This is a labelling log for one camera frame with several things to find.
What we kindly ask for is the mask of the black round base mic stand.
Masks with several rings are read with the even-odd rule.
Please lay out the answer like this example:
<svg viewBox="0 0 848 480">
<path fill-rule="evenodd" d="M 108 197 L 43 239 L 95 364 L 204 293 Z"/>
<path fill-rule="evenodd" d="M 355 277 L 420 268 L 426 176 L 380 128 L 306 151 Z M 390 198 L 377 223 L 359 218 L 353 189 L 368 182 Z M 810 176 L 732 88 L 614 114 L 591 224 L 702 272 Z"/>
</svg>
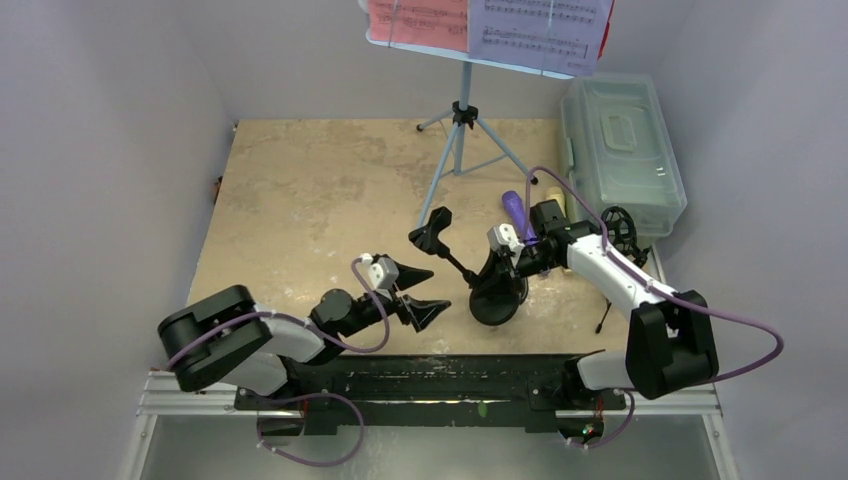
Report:
<svg viewBox="0 0 848 480">
<path fill-rule="evenodd" d="M 451 223 L 452 211 L 438 207 L 430 213 L 424 225 L 409 233 L 408 239 L 418 250 L 448 261 L 460 272 L 470 288 L 468 304 L 475 320 L 492 327 L 506 323 L 517 313 L 529 293 L 528 281 L 517 271 L 524 243 L 508 223 L 491 227 L 487 231 L 487 260 L 475 273 L 465 268 L 439 239 L 440 233 Z"/>
</svg>

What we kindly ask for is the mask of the cream microphone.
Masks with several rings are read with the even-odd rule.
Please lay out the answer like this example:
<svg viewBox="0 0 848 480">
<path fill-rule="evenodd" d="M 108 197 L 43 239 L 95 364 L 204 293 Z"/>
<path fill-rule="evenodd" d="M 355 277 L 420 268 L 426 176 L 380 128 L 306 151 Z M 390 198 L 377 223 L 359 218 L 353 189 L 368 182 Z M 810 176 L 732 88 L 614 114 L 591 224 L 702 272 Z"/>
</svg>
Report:
<svg viewBox="0 0 848 480">
<path fill-rule="evenodd" d="M 564 226 L 563 230 L 566 231 L 567 228 L 571 226 L 571 222 L 568 220 L 568 217 L 566 215 L 567 208 L 566 208 L 565 194 L 564 194 L 563 190 L 559 187 L 550 187 L 546 190 L 545 199 L 546 200 L 554 200 L 555 203 L 558 205 L 559 209 L 562 211 L 563 220 L 565 222 L 565 226 Z M 571 273 L 570 268 L 564 263 L 564 260 L 566 259 L 566 256 L 567 256 L 566 248 L 564 246 L 560 246 L 559 251 L 560 251 L 560 253 L 558 254 L 559 260 L 557 261 L 557 263 L 559 264 L 560 267 L 562 267 L 564 269 L 564 273 L 565 273 L 566 276 L 571 276 L 572 273 Z"/>
</svg>

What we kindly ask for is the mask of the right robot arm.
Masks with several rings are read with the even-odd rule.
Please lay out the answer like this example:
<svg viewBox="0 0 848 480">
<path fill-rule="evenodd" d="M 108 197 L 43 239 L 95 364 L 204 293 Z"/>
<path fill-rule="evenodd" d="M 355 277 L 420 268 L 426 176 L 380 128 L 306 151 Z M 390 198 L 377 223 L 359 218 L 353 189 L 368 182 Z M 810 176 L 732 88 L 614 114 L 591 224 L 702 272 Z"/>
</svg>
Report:
<svg viewBox="0 0 848 480">
<path fill-rule="evenodd" d="M 717 376 L 712 324 L 700 294 L 655 282 L 610 246 L 597 226 L 570 223 L 553 200 L 531 207 L 529 218 L 537 235 L 532 245 L 520 242 L 509 224 L 487 233 L 490 252 L 469 296 L 478 322 L 498 326 L 510 320 L 526 297 L 527 278 L 558 267 L 582 276 L 629 317 L 625 349 L 570 356 L 557 396 L 576 407 L 610 389 L 656 399 Z"/>
</svg>

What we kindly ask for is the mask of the purple microphone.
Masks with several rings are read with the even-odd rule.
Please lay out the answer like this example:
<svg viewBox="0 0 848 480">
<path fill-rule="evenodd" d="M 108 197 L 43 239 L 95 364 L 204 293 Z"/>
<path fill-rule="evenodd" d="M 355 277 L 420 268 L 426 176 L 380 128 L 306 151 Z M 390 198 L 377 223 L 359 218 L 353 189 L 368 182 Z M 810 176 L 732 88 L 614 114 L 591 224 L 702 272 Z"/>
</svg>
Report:
<svg viewBox="0 0 848 480">
<path fill-rule="evenodd" d="M 514 191 L 506 191 L 501 197 L 502 205 L 512 220 L 516 233 L 521 237 L 525 245 L 534 245 L 538 242 L 535 231 L 528 220 L 527 212 L 520 195 Z"/>
</svg>

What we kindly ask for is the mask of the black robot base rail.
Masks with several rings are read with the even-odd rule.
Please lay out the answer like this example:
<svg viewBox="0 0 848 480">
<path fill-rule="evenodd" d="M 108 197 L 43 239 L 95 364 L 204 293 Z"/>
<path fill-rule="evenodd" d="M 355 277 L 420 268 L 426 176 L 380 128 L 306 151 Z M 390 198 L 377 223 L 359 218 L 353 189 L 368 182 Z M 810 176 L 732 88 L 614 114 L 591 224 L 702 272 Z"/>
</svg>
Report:
<svg viewBox="0 0 848 480">
<path fill-rule="evenodd" d="M 588 401 L 556 395 L 574 354 L 341 356 L 321 366 L 290 363 L 293 378 L 274 394 L 244 387 L 235 407 L 255 411 L 269 436 L 334 435 L 341 427 L 501 427 L 567 433 L 604 431 L 603 413 L 625 400 L 603 390 Z M 478 415 L 477 404 L 488 406 Z"/>
</svg>

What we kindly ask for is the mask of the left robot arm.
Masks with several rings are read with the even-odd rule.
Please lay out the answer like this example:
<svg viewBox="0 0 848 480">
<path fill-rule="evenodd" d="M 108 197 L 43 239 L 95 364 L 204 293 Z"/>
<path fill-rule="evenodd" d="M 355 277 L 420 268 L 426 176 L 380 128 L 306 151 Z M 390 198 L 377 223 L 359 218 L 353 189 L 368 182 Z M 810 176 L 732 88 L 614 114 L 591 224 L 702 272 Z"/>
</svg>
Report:
<svg viewBox="0 0 848 480">
<path fill-rule="evenodd" d="M 233 285 L 163 319 L 157 334 L 165 368 L 184 392 L 223 382 L 260 395 L 272 408 L 297 399 L 288 364 L 324 365 L 345 351 L 375 353 L 390 338 L 390 318 L 426 329 L 451 303 L 417 300 L 407 289 L 433 277 L 430 270 L 362 254 L 351 270 L 364 293 L 331 289 L 305 317 L 259 306 L 244 285 Z"/>
</svg>

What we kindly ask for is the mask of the black shock mount tripod stand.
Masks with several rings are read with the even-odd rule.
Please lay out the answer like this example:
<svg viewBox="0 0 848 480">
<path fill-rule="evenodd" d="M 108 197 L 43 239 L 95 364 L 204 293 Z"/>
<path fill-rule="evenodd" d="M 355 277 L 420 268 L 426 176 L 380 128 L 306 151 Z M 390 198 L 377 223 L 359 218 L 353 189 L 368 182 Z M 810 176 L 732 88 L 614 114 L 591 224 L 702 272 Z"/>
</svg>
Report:
<svg viewBox="0 0 848 480">
<path fill-rule="evenodd" d="M 612 246 L 637 267 L 644 267 L 650 248 L 642 249 L 638 246 L 638 231 L 631 215 L 620 206 L 610 206 L 602 212 L 601 220 L 607 227 L 608 240 Z"/>
</svg>

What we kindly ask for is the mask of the purple sheet music page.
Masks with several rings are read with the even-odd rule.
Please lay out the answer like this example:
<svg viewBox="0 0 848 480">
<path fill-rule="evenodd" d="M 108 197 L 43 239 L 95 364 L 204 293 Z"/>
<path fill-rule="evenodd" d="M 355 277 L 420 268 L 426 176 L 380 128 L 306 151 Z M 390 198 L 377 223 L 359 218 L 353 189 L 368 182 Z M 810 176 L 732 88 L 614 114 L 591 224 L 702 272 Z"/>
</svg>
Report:
<svg viewBox="0 0 848 480">
<path fill-rule="evenodd" d="M 594 74 L 612 0 L 478 0 L 469 3 L 469 56 L 572 77 Z"/>
</svg>

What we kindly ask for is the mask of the light blue music stand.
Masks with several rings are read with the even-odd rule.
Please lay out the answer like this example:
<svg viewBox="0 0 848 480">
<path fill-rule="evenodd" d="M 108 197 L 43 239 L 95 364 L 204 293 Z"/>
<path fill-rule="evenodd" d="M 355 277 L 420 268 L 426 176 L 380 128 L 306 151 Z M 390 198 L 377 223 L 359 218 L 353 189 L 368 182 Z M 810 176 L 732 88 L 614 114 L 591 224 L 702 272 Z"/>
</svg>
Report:
<svg viewBox="0 0 848 480">
<path fill-rule="evenodd" d="M 438 161 L 436 171 L 434 172 L 429 184 L 425 200 L 422 203 L 419 220 L 417 222 L 418 227 L 421 227 L 425 223 L 427 215 L 433 206 L 437 186 L 440 181 L 447 176 L 461 176 L 495 164 L 504 159 L 510 160 L 525 176 L 529 176 L 529 168 L 527 165 L 509 148 L 505 141 L 492 129 L 492 127 L 479 116 L 479 110 L 470 104 L 473 67 L 476 65 L 482 65 L 557 80 L 570 80 L 572 79 L 572 76 L 502 62 L 472 59 L 468 53 L 459 52 L 457 50 L 400 43 L 389 40 L 377 40 L 372 36 L 371 29 L 366 31 L 365 37 L 366 40 L 373 45 L 386 47 L 388 49 L 396 49 L 438 58 L 456 60 L 462 65 L 460 94 L 458 100 L 451 105 L 449 110 L 416 125 L 416 131 L 423 132 L 431 125 L 442 123 L 444 120 L 451 121 L 451 127 L 445 130 L 446 141 L 444 149 Z M 480 164 L 464 168 L 463 155 L 466 131 L 473 130 L 475 126 L 478 126 L 500 149 L 501 154 Z"/>
</svg>

